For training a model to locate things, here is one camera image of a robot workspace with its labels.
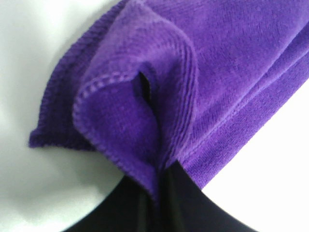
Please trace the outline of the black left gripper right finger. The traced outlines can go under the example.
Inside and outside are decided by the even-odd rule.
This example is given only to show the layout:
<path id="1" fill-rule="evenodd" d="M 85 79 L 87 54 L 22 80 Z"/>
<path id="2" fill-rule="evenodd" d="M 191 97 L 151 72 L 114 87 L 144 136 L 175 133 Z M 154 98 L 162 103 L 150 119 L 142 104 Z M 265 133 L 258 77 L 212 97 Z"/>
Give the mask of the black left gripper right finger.
<path id="1" fill-rule="evenodd" d="M 249 232 L 207 198 L 176 160 L 193 119 L 194 79 L 158 89 L 153 78 L 137 77 L 143 131 L 137 143 L 140 183 L 137 230 L 140 232 Z"/>

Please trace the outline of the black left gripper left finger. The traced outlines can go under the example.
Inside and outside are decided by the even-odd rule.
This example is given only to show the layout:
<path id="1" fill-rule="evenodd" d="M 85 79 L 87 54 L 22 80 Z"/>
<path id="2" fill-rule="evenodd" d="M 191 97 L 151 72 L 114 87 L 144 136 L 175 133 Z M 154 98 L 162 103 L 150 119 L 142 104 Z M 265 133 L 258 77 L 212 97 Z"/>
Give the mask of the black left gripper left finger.
<path id="1" fill-rule="evenodd" d="M 128 177 L 93 211 L 65 229 L 67 232 L 153 232 L 147 193 Z"/>

